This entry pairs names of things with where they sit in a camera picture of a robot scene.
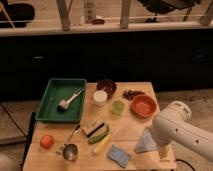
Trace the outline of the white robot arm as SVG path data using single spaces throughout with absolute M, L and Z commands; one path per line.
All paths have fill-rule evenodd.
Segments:
M 213 162 L 213 133 L 190 124 L 191 115 L 185 103 L 173 101 L 153 117 L 151 135 L 160 146 L 175 141 Z

